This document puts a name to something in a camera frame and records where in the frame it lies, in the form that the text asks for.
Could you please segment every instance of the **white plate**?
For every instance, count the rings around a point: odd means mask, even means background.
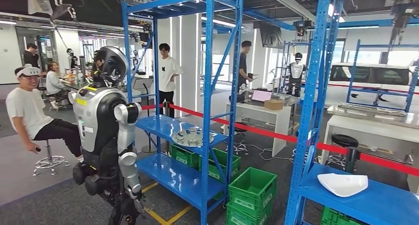
[[[368,176],[338,175],[335,173],[317,176],[320,184],[339,197],[349,197],[368,187]]]

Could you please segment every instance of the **humanoid robot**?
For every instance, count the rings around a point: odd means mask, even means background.
[[[293,89],[295,88],[294,96],[300,97],[302,73],[307,70],[306,66],[301,63],[301,59],[302,54],[296,53],[295,62],[288,66],[290,72],[287,89],[288,95],[292,95]]]
[[[138,103],[128,103],[114,88],[126,75],[128,65],[122,52],[112,46],[100,49],[102,72],[92,73],[93,84],[69,93],[82,140],[84,162],[73,168],[73,179],[85,184],[90,195],[100,195],[114,209],[110,225],[124,216],[135,224],[135,203],[142,197],[137,154],[133,146],[135,123],[141,112]]]

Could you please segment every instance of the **blue shelving unit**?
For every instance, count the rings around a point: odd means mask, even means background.
[[[364,191],[341,198],[326,190],[317,179],[320,174],[347,174],[313,162],[343,3],[343,0],[333,0],[335,14],[329,25],[327,13],[331,1],[319,0],[317,5],[316,29],[311,44],[285,224],[308,225],[303,221],[307,199],[372,225],[417,224],[419,221],[417,194],[369,180],[369,186]],[[318,97],[317,103],[314,104],[317,81]],[[307,163],[304,164],[307,151]]]
[[[405,112],[409,112],[410,105],[412,104],[413,94],[415,93],[416,83],[418,82],[419,66],[416,66],[415,70],[412,73],[412,80],[410,82],[409,91],[407,93],[400,93],[400,92],[396,92],[396,91],[389,91],[389,90],[382,90],[382,89],[354,88],[352,85],[353,85],[353,81],[354,81],[354,77],[355,77],[356,61],[358,59],[358,52],[359,52],[360,48],[386,48],[386,49],[418,48],[419,49],[419,45],[362,45],[361,40],[358,40],[358,43],[356,45],[354,63],[353,63],[353,66],[351,68],[351,80],[349,82],[348,94],[346,96],[346,102],[353,103],[353,104],[358,104],[358,105],[366,105],[366,106],[378,106],[378,97],[380,95],[404,96],[404,97],[406,97],[406,107],[404,109],[394,108],[394,107],[386,107],[386,106],[379,106],[379,107],[387,108],[387,109],[394,109],[394,110],[404,110]],[[362,103],[351,102],[350,98],[351,98],[351,92],[352,91],[376,94],[376,98],[375,98],[375,100],[372,104],[362,104]]]
[[[211,75],[205,74],[204,76],[204,116],[203,116],[203,145],[201,147],[187,147],[187,149],[198,153],[202,157],[202,171],[199,172],[181,162],[172,159],[164,154],[161,154],[160,149],[160,138],[164,138],[169,142],[172,142],[171,136],[173,133],[178,131],[180,128],[194,127],[186,122],[172,119],[163,115],[156,115],[147,118],[139,119],[136,126],[143,129],[150,137],[151,134],[157,136],[157,141],[153,144],[157,148],[157,153],[146,158],[143,158],[137,162],[137,168],[142,172],[155,179],[159,184],[163,185],[179,197],[188,201],[191,205],[201,211],[201,224],[207,224],[207,214],[212,211],[217,205],[227,199],[228,184],[231,180],[231,169],[233,161],[233,135],[234,135],[234,122],[235,122],[235,107],[236,107],[236,91],[237,91],[237,79],[238,79],[238,68],[239,68],[239,57],[240,57],[240,39],[241,39],[241,26],[243,16],[243,0],[155,0],[148,3],[127,6],[123,2],[123,24],[125,33],[125,48],[126,56],[129,56],[129,44],[128,44],[128,17],[141,17],[150,19],[153,21],[153,32],[151,38],[147,43],[147,47],[151,41],[154,42],[154,81],[155,81],[155,92],[159,92],[159,76],[158,76],[158,30],[157,20],[162,18],[169,18],[180,15],[190,15],[196,13],[206,13],[207,21],[206,27],[206,58],[205,58],[205,72],[210,73],[212,69],[212,31],[213,31],[213,16],[214,11],[221,9],[235,9],[236,21],[235,27],[231,30],[231,37],[227,44],[224,52],[223,60],[230,50],[231,45],[234,46],[234,68],[233,68],[233,81],[231,89],[231,108],[227,114],[221,114],[216,116],[210,115],[211,106],[211,95],[214,91],[215,84],[221,72],[223,64],[220,64],[214,80],[211,81]],[[146,97],[147,95],[132,96],[131,82],[133,76],[127,75],[127,91],[128,99],[132,101],[136,97]],[[156,94],[155,102],[159,102],[159,95]],[[159,106],[156,105],[156,112],[159,112]],[[224,136],[215,132],[210,131],[210,120],[228,116],[230,119],[229,125],[229,136]],[[214,140],[210,143],[209,135],[213,134]],[[227,142],[228,159],[227,159],[227,174],[225,175],[217,162],[212,147],[220,142]],[[212,158],[215,160],[215,164],[220,171],[223,182],[219,182],[213,178],[208,177],[208,159],[211,153]],[[209,200],[215,195],[224,191],[224,195],[218,201],[212,203],[209,206]]]

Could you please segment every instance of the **white desk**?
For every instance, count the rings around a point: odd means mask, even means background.
[[[397,151],[413,158],[413,167],[419,167],[419,129],[391,125],[365,119],[333,115],[327,123],[324,143],[331,144],[333,134],[351,136],[360,144]],[[322,151],[321,163],[325,164],[329,151]],[[419,177],[408,175],[409,189],[419,192]]]
[[[226,113],[230,112],[230,102],[226,103]],[[236,122],[239,122],[242,117],[256,119],[275,125],[275,132],[283,135],[288,135],[290,125],[291,106],[284,106],[282,110],[270,110],[263,106],[250,105],[245,103],[236,104]],[[228,127],[224,127],[224,134],[228,135]],[[272,156],[274,157],[281,151],[287,142],[282,139],[274,138],[272,145]]]

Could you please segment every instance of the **shelf board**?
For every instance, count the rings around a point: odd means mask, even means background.
[[[157,117],[160,118],[160,125],[157,124]],[[195,125],[191,125],[189,123],[173,119],[165,115],[150,116],[138,119],[136,126],[146,132],[164,138],[171,143],[173,143],[171,138],[172,134],[178,132],[180,128],[187,129],[190,127],[196,127]],[[223,134],[214,131],[211,132],[215,134],[214,141],[210,143],[211,147],[227,139],[227,136]],[[200,155],[203,153],[203,147],[182,147]]]
[[[325,189],[317,179],[319,174],[348,174],[315,163],[303,176],[298,192],[301,196],[335,209],[368,224],[412,225],[419,221],[419,195],[374,180],[368,188],[342,198]]]
[[[137,168],[159,184],[201,209],[202,180],[201,172],[161,153],[139,160]],[[207,201],[225,188],[225,184],[208,177]]]

